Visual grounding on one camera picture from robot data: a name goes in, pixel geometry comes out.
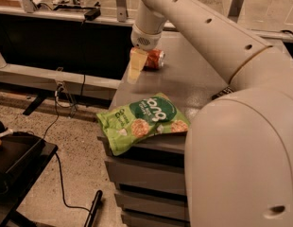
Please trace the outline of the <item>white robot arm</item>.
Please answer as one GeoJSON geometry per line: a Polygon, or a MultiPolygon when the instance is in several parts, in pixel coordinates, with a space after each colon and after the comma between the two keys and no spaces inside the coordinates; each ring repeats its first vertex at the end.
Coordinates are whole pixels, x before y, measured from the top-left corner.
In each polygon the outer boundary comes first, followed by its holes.
{"type": "Polygon", "coordinates": [[[191,227],[293,227],[293,61],[198,0],[140,0],[133,43],[157,45],[166,21],[233,88],[186,136],[191,227]]]}

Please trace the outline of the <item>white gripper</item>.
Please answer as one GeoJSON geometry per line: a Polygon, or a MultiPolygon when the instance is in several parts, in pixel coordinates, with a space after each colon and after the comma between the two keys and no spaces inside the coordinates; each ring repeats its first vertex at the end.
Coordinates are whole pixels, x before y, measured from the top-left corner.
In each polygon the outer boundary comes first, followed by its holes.
{"type": "Polygon", "coordinates": [[[133,47],[129,53],[128,83],[134,84],[139,78],[147,61],[146,51],[157,46],[165,23],[162,14],[148,8],[142,1],[139,2],[130,35],[132,44],[137,48],[133,47]]]}

